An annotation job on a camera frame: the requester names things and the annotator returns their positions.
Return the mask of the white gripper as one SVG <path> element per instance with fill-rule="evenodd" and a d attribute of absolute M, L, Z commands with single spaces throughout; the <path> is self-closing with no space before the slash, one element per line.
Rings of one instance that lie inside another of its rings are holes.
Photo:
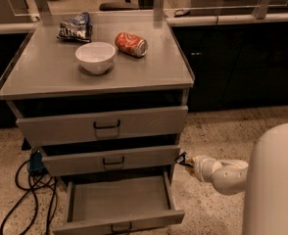
<path fill-rule="evenodd" d="M 194 167 L 186 166 L 185 170 L 201 182 L 211 182 L 211 177 L 216 170 L 222 167 L 222 163 L 209 156 L 194 158 Z"/>

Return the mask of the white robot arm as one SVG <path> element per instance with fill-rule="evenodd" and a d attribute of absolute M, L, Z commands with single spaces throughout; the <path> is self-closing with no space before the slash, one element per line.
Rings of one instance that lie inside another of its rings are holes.
<path fill-rule="evenodd" d="M 245 194 L 243 235 L 288 235 L 288 123 L 265 132 L 247 162 L 209 156 L 186 162 L 192 176 L 220 194 Z"/>

